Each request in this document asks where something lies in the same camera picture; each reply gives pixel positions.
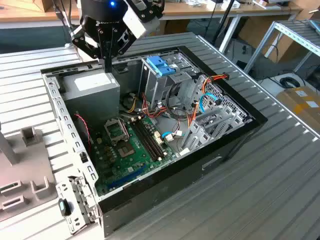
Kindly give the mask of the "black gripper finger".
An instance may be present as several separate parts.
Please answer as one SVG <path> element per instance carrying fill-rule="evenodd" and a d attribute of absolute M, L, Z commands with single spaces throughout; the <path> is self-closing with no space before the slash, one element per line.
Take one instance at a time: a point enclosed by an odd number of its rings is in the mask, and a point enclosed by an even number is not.
<path fill-rule="evenodd" d="M 72 43 L 92 59 L 98 59 L 103 65 L 104 72 L 108 73 L 109 60 L 104 50 L 104 41 L 100 41 L 97 46 L 94 46 L 86 41 L 85 33 L 83 26 L 80 24 L 71 32 Z"/>
<path fill-rule="evenodd" d="M 128 27 L 113 28 L 108 46 L 108 72 L 112 72 L 112 60 L 123 55 L 137 38 Z"/>

